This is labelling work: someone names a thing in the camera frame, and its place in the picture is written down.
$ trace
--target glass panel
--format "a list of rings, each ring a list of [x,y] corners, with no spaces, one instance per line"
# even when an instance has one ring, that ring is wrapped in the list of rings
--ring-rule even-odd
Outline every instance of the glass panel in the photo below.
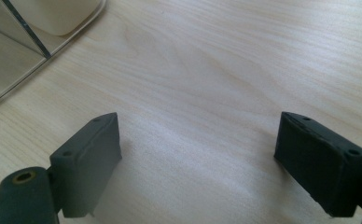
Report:
[[[0,1],[0,96],[45,60],[31,37]]]
[[[36,33],[48,51],[53,55],[74,38],[83,28],[91,23],[105,8],[106,0],[9,0],[20,12],[27,24]],[[33,3],[35,13],[30,7]],[[45,17],[39,22],[36,18]],[[69,21],[63,28],[57,28],[59,21]]]
[[[0,97],[70,42],[105,4],[106,0],[0,0]]]

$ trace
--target wooden table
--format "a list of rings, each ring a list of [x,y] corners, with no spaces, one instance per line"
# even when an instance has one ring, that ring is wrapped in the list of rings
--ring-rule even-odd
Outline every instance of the wooden table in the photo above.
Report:
[[[362,146],[362,1],[111,0],[0,100],[0,181],[113,111],[123,160],[97,219],[62,223],[360,223],[273,152],[281,111]]]

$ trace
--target white plastic container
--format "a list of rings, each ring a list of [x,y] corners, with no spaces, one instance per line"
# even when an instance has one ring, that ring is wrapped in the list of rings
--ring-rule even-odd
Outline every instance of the white plastic container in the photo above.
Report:
[[[21,16],[51,35],[73,31],[98,7],[100,0],[11,0]]]

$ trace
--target screw hole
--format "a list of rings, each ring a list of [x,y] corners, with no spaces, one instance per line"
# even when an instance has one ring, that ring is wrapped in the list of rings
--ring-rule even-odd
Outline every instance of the screw hole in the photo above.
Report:
[[[63,155],[68,157],[68,156],[73,155],[73,153],[72,153],[71,151],[65,151],[65,152],[63,153]]]
[[[30,181],[31,179],[33,179],[34,177],[35,177],[35,172],[28,171],[28,172],[24,172],[19,175],[16,175],[13,178],[12,182],[14,184],[24,184],[24,183]]]
[[[349,149],[349,153],[352,154],[353,156],[359,156],[359,151],[354,149]]]

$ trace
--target white object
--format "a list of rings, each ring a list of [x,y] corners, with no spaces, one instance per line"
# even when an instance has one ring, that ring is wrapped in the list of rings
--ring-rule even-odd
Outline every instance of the white object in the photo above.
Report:
[[[51,35],[66,35],[98,7],[100,0],[12,0],[27,23]]]

